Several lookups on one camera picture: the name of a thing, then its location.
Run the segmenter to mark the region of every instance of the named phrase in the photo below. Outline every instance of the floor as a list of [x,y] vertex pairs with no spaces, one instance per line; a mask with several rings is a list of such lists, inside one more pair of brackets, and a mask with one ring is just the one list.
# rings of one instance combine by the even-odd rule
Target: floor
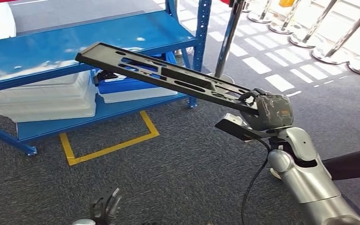
[[[91,7],[78,2],[77,7],[71,3],[72,8],[69,1],[58,0],[12,6],[19,33],[145,11],[124,1],[121,9],[115,7],[119,1],[97,0]],[[148,10],[161,4],[143,2]],[[191,31],[197,2],[180,1],[179,18]],[[215,68],[228,14],[215,0],[205,73]],[[290,96],[295,125],[311,135],[322,158],[360,150],[359,75],[345,66],[317,63],[308,51],[289,45],[286,37],[245,16],[238,31],[226,74],[240,86]],[[35,143],[36,157],[24,157],[0,142],[0,224],[70,224],[87,216],[88,202],[107,185],[118,186],[124,194],[118,224],[239,224],[242,195],[265,152],[257,142],[244,144],[215,129],[225,113],[238,114],[201,100],[195,109],[179,101],[148,110],[160,136],[74,166],[68,165],[58,137]],[[1,116],[0,128],[15,133],[15,125]],[[141,116],[133,114],[71,132],[68,138],[79,156],[147,132]],[[360,179],[336,185],[360,213]],[[268,170],[257,179],[247,205],[247,224],[306,222]]]

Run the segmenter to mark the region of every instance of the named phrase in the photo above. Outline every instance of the blue shelf frame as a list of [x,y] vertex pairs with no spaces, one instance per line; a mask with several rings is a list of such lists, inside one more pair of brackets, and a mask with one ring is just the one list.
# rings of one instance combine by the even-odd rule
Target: blue shelf frame
[[[165,5],[166,5],[165,11],[169,15],[171,15],[175,20],[178,21],[174,0],[165,0]],[[199,1],[198,27],[195,38],[182,41],[174,45],[151,47],[148,49],[143,49],[138,52],[146,55],[154,55],[154,54],[160,54],[160,53],[181,49],[183,53],[185,66],[187,68],[192,68],[196,71],[201,71],[203,64],[203,53],[205,50],[206,34],[207,34],[209,16],[210,16],[210,6],[211,6],[211,0]],[[193,58],[192,67],[190,66],[188,55],[186,53],[186,48],[190,46],[194,47],[194,58]],[[59,69],[48,70],[46,72],[24,75],[17,77],[16,79],[9,79],[0,82],[0,90],[17,87],[29,83],[39,82],[47,79],[52,79],[60,76],[65,76],[69,74],[79,73],[91,69],[94,69],[94,67],[91,67],[86,64],[76,64],[76,65],[61,67]],[[114,103],[114,104],[105,104],[102,98],[97,95],[96,97],[97,112],[95,117],[60,120],[60,123],[66,124],[66,126],[62,127],[62,129],[49,130],[49,128],[47,127],[46,130],[42,130],[39,133],[33,133],[33,128],[37,127],[39,123],[42,122],[46,123],[46,121],[18,123],[17,138],[0,130],[0,140],[17,148],[21,152],[25,153],[26,156],[34,156],[37,154],[37,149],[27,144],[30,141],[34,141],[36,139],[40,139],[46,136],[56,135],[62,132],[74,130],[81,126],[90,125],[102,120],[112,119],[125,114],[134,113],[150,107],[167,104],[172,101],[177,101],[184,98],[189,98],[188,103],[191,108],[196,107],[197,105],[196,98],[189,97],[181,93],[175,96],[157,97],[151,99],[143,99],[143,100]],[[57,123],[58,121],[59,120],[52,120],[49,122],[53,124],[53,123]]]

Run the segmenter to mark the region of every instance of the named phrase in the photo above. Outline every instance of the yellow floor tape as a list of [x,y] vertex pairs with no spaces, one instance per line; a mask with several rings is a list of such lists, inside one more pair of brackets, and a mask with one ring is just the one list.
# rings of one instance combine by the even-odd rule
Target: yellow floor tape
[[131,145],[134,145],[134,144],[146,141],[148,139],[151,139],[153,137],[159,136],[159,132],[155,128],[155,126],[152,123],[151,119],[148,117],[147,113],[145,111],[141,111],[140,115],[142,116],[142,119],[143,119],[145,125],[147,125],[148,130],[150,130],[149,134],[143,135],[141,137],[138,137],[138,138],[135,138],[135,139],[132,139],[132,140],[129,140],[129,141],[114,145],[114,146],[112,146],[110,148],[103,149],[103,150],[100,150],[100,151],[97,151],[97,152],[93,152],[91,154],[88,154],[86,156],[81,156],[81,157],[78,157],[78,158],[75,158],[75,156],[74,156],[74,152],[72,151],[72,148],[71,148],[71,145],[69,143],[67,134],[66,133],[60,134],[61,143],[63,145],[63,149],[64,149],[64,152],[66,154],[68,164],[69,165],[75,165],[75,164],[78,164],[78,163],[81,163],[81,162],[85,162],[87,160],[90,160],[90,159],[93,159],[93,158],[108,154],[110,152],[113,152],[113,151],[116,151],[116,150],[119,150],[119,149],[123,149],[125,147],[129,147]]

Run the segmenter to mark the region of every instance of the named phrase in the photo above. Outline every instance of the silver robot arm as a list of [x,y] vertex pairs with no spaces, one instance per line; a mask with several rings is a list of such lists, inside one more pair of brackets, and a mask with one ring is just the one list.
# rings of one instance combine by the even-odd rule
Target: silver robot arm
[[300,203],[308,221],[315,225],[360,225],[360,216],[334,185],[307,132],[290,127],[281,130],[278,138],[289,143],[292,152],[280,145],[269,153],[269,164]]

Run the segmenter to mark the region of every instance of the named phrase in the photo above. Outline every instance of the white storage box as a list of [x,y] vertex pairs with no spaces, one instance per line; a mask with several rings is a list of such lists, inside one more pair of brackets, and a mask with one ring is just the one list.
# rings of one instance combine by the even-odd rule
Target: white storage box
[[90,71],[53,79],[52,82],[55,84],[49,81],[3,90],[7,93],[12,91],[14,97],[3,97],[6,93],[0,93],[0,115],[7,116],[14,122],[72,119],[95,115],[96,87],[91,81]]

